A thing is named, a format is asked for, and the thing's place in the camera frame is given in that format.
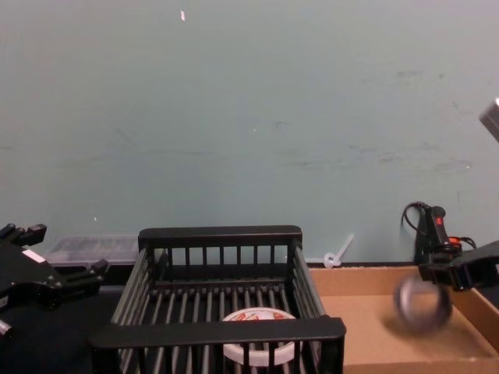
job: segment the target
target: light blue wall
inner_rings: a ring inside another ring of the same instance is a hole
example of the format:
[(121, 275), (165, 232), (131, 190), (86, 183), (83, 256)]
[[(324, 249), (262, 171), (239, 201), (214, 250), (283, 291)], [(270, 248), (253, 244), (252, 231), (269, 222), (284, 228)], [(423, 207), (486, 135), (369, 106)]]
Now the light blue wall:
[[(181, 11), (186, 21), (181, 20)], [(411, 256), (410, 200), (499, 237), (497, 0), (0, 0), (1, 222), (298, 224)]]

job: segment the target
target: cardboard tray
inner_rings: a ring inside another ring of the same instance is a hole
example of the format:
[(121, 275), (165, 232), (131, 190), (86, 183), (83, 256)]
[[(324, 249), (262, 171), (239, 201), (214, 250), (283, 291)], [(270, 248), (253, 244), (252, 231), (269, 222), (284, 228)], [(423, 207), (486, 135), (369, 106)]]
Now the cardboard tray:
[(499, 374), (499, 312), (477, 291), (453, 293), (448, 325), (417, 336), (393, 304), (395, 288), (415, 267), (310, 272), (327, 314), (346, 325), (345, 374)]

